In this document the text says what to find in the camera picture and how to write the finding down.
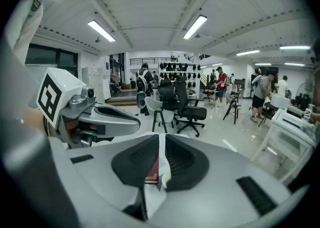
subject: shoe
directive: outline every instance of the shoe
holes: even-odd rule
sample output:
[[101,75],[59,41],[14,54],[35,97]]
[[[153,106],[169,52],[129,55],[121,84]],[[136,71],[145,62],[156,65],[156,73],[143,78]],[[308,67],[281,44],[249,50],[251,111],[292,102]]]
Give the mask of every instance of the shoe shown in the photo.
[[257,120],[257,118],[256,117],[251,117],[250,118],[253,122],[255,122],[255,123],[257,123],[258,122],[258,120]]

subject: black helmet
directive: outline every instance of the black helmet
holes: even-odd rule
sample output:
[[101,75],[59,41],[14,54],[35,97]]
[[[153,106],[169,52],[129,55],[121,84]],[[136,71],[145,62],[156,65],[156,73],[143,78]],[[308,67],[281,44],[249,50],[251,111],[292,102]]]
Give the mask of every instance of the black helmet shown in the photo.
[[142,69],[142,68],[147,68],[147,69],[148,69],[148,67],[149,67],[149,66],[148,66],[148,63],[147,63],[147,62],[144,62],[144,63],[141,65],[141,69]]

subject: floor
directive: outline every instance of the floor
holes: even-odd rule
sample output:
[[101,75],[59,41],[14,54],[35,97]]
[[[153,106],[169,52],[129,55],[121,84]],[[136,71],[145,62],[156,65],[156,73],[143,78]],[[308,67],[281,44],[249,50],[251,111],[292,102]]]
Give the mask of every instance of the floor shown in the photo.
[[121,92],[114,92],[112,93],[111,99],[126,99],[126,98],[133,98],[136,99],[137,91],[135,89],[123,89]]
[[[270,128],[271,120],[267,119],[265,123],[262,123],[261,126],[258,127],[259,123],[255,123],[250,119],[252,113],[252,111],[249,110],[252,103],[252,100],[250,99],[240,100],[242,109],[239,111],[236,124],[234,124],[234,116],[231,114],[223,120],[228,109],[225,99],[223,101],[221,107],[215,107],[214,103],[212,101],[208,102],[207,99],[203,102],[199,102],[198,106],[207,108],[206,119],[198,121],[205,124],[205,127],[201,128],[201,126],[198,126],[200,132],[198,138],[196,138],[196,132],[191,127],[183,130],[181,135],[187,135],[190,138],[208,144],[231,149],[250,159],[264,140],[264,137]],[[133,115],[138,113],[136,106],[119,106],[119,108],[126,110]],[[152,131],[152,115],[144,116],[144,114],[139,114],[137,118],[140,120],[141,126],[135,134],[118,136],[111,142],[102,141],[95,143],[92,146],[114,144]],[[174,128],[171,127],[171,124],[167,124],[166,127],[169,134],[175,134],[183,125],[183,123],[178,125],[174,123]],[[162,125],[160,127],[156,125],[154,132],[164,133],[165,130]],[[271,149],[271,151],[263,151],[254,162],[263,170],[279,179],[287,172],[292,163],[290,160],[286,160],[282,166],[280,166],[279,162],[282,159],[282,155],[275,149]]]

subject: red shirt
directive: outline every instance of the red shirt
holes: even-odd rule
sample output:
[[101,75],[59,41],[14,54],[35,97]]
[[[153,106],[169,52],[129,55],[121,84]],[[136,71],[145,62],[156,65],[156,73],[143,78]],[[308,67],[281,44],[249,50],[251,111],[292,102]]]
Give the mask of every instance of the red shirt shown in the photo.
[[219,73],[219,78],[218,78],[218,81],[216,83],[221,82],[221,81],[222,81],[222,83],[217,86],[218,90],[226,89],[227,75],[224,72],[221,73],[221,74]]

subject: red book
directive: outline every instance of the red book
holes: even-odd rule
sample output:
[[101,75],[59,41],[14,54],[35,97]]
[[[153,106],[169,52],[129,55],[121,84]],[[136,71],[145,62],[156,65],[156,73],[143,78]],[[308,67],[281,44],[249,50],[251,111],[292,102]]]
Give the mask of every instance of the red book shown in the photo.
[[159,156],[156,158],[156,161],[148,173],[148,176],[145,178],[145,184],[157,184],[159,181]]

